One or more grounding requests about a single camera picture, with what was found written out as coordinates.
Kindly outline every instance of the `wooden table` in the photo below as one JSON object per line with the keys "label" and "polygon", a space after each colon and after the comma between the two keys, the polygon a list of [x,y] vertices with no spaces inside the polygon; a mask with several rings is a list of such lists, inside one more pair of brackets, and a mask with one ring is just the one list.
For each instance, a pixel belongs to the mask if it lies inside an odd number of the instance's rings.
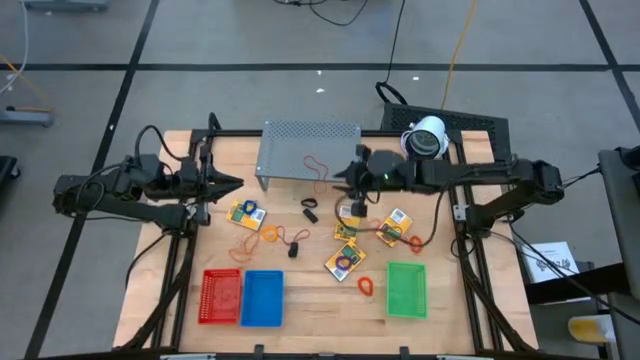
{"label": "wooden table", "polygon": [[[171,150],[182,156],[187,155],[189,137],[190,132],[165,134]],[[463,132],[463,141],[468,162],[493,161],[486,132]],[[362,143],[372,149],[401,151],[397,138],[363,137]],[[332,236],[336,224],[333,206],[340,193],[330,190],[324,195],[315,195],[312,182],[278,179],[272,179],[269,190],[262,192],[254,176],[259,146],[259,137],[217,137],[214,140],[216,168],[245,179],[245,185],[212,205],[211,226],[199,230],[180,351],[251,353],[255,344],[263,344],[267,353],[397,354],[400,346],[408,346],[412,354],[474,352],[460,265],[449,250],[454,229],[448,199],[443,200],[440,208],[435,239],[420,255],[414,255],[404,244],[389,248],[375,234],[359,234],[357,244],[367,257],[340,283],[324,267],[326,260],[344,244]],[[161,159],[174,169],[178,166],[164,152]],[[484,203],[499,196],[500,187],[476,186],[473,192],[476,202]],[[319,218],[315,225],[304,217],[300,206],[301,199],[313,196],[319,201],[318,208],[313,210]],[[424,239],[431,231],[436,198],[437,195],[384,193],[378,205],[369,205],[367,220],[383,219],[399,207],[414,221],[409,233]],[[250,234],[250,230],[225,219],[234,199],[257,200],[259,206],[267,210],[263,226],[284,226],[287,240],[299,230],[308,228],[312,236],[300,242],[298,258],[288,258],[288,248],[280,241],[261,240],[251,262],[239,264],[232,260],[228,250],[238,247],[241,239]],[[493,230],[511,235],[509,227],[503,223],[497,223]],[[137,251],[157,238],[159,232],[155,225],[144,225]],[[514,246],[499,237],[485,239],[484,244],[498,307],[525,341],[537,347]],[[126,342],[156,305],[168,247],[168,240],[159,244],[133,270],[114,346]],[[386,268],[390,260],[426,264],[426,320],[387,316]],[[215,268],[284,270],[286,290],[282,328],[198,325],[202,273],[205,269]],[[361,295],[357,287],[360,276],[373,280],[373,297]],[[490,348],[484,308],[479,301],[477,303],[484,346]],[[165,322],[165,344],[168,344],[173,316],[174,310],[170,309]]]}

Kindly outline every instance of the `red basket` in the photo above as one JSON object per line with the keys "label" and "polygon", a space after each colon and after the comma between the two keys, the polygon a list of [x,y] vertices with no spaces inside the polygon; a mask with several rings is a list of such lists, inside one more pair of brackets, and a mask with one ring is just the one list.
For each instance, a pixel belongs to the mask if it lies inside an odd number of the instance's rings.
{"label": "red basket", "polygon": [[205,270],[202,276],[198,323],[237,323],[241,293],[240,269]]}

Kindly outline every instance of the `concrete floor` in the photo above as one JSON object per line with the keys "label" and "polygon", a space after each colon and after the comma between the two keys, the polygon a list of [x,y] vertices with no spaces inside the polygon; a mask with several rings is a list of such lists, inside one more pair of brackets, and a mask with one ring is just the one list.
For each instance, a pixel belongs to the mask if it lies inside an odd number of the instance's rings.
{"label": "concrete floor", "polygon": [[[620,64],[640,63],[634,0],[590,0]],[[30,63],[127,64],[151,0],[112,0],[105,13],[31,12]],[[357,0],[329,1],[318,11],[348,18]],[[299,71],[138,71],[115,128],[107,163],[133,150],[146,124],[161,129],[204,127],[215,111],[227,129],[265,119],[337,119],[376,129],[381,71],[323,71],[321,63],[388,61],[399,1],[370,0],[346,28],[306,8],[269,0],[160,0],[140,63],[318,63]],[[408,0],[397,63],[448,63],[470,0]],[[22,58],[22,17],[16,1],[0,3],[0,54]],[[460,63],[606,64],[578,0],[483,0]],[[0,126],[0,154],[19,158],[23,176],[0,207],[0,359],[24,355],[71,221],[54,214],[60,174],[90,171],[124,71],[28,71],[49,94],[57,121],[48,129]],[[640,73],[625,72],[640,91]],[[446,72],[394,71],[391,83],[409,103],[437,107]],[[37,105],[22,84],[0,106]],[[512,149],[545,159],[564,177],[597,163],[597,151],[634,146],[639,133],[611,71],[456,72],[448,109],[510,120]],[[148,140],[143,150],[157,151]],[[517,228],[534,242],[567,241],[574,256],[602,266],[620,260],[602,181],[593,176],[553,207],[534,206]],[[83,230],[42,355],[110,348],[139,226],[93,222]],[[544,344],[544,331],[541,332]]]}

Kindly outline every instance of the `black mesh tray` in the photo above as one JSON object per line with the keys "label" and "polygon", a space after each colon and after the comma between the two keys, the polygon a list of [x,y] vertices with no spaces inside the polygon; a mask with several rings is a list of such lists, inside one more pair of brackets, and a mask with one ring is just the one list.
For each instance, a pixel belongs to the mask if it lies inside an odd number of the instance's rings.
{"label": "black mesh tray", "polygon": [[387,103],[384,105],[384,116],[380,130],[407,130],[409,124],[429,115],[442,119],[449,130],[486,131],[489,134],[491,151],[495,160],[507,161],[511,159],[509,121],[503,118]]}

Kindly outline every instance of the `yellow cable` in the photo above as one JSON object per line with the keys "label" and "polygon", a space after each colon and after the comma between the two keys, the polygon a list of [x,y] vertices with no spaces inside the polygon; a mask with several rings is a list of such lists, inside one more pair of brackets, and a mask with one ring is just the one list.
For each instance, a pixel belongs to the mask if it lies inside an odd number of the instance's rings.
{"label": "yellow cable", "polygon": [[460,48],[462,47],[462,43],[464,42],[464,36],[467,33],[467,29],[469,29],[469,24],[471,23],[473,12],[476,10],[477,2],[477,0],[471,0],[471,8],[469,9],[467,19],[464,21],[464,29],[462,30],[462,34],[460,34],[460,38],[458,39],[458,43],[456,44],[456,49],[453,51],[453,56],[451,57],[451,62],[449,63],[449,73],[447,74],[447,85],[445,85],[444,87],[444,97],[442,98],[442,105],[440,105],[440,110],[444,110],[444,105],[447,103],[449,85],[451,84],[451,79],[453,78],[453,67],[456,63],[456,59],[458,58],[458,52],[460,52]]}
{"label": "yellow cable", "polygon": [[9,60],[7,60],[7,58],[5,58],[4,56],[0,55],[0,60],[2,60],[2,62],[7,64],[7,66],[11,69],[11,71],[13,71],[13,73],[17,77],[19,77],[20,80],[24,81],[24,83],[27,84],[27,86],[36,94],[36,96],[40,98],[40,101],[42,101],[44,103],[44,105],[47,107],[47,109],[23,107],[23,108],[16,108],[16,110],[18,110],[18,111],[39,111],[39,112],[51,112],[53,110],[53,107],[51,106],[51,103],[49,102],[49,98],[47,97],[47,94],[44,91],[40,90],[37,86],[33,85],[31,83],[31,81],[29,81],[29,79],[24,77],[24,75],[22,75],[22,73],[20,71],[18,71],[13,66],[13,64],[11,64],[9,62]]}

